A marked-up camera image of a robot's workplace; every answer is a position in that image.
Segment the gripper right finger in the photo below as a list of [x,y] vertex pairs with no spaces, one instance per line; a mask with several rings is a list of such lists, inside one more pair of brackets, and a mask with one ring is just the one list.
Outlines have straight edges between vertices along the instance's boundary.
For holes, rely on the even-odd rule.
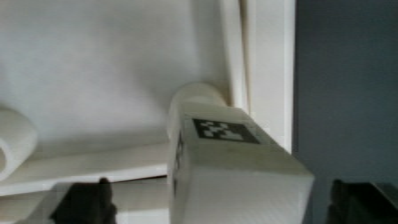
[[398,206],[372,183],[335,180],[326,224],[398,224]]

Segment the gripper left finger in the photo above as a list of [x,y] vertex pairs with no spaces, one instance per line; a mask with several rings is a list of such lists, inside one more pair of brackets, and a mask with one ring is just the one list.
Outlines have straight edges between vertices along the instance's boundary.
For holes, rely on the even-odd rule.
[[50,215],[56,224],[118,224],[116,215],[109,179],[102,178],[97,183],[75,183]]

